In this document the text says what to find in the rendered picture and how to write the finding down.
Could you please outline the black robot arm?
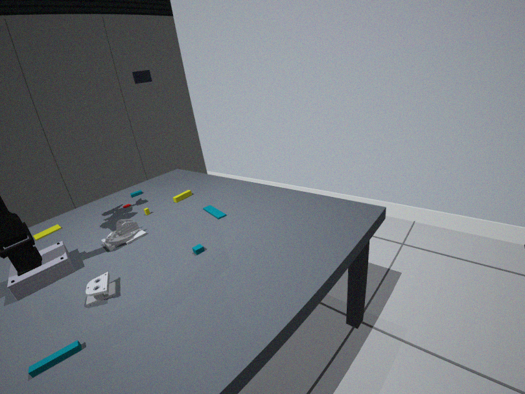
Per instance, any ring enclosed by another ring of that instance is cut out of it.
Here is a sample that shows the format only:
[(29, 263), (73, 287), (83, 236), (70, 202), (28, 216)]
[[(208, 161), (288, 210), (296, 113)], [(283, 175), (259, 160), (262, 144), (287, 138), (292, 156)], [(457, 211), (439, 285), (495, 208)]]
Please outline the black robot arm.
[[(20, 242), (22, 240), (24, 241)], [(15, 243), (17, 244), (13, 245)], [(35, 242), (26, 223), (22, 223), (16, 213), (8, 211), (0, 196), (0, 257), (10, 259), (18, 276), (42, 265), (42, 257), (33, 245)]]

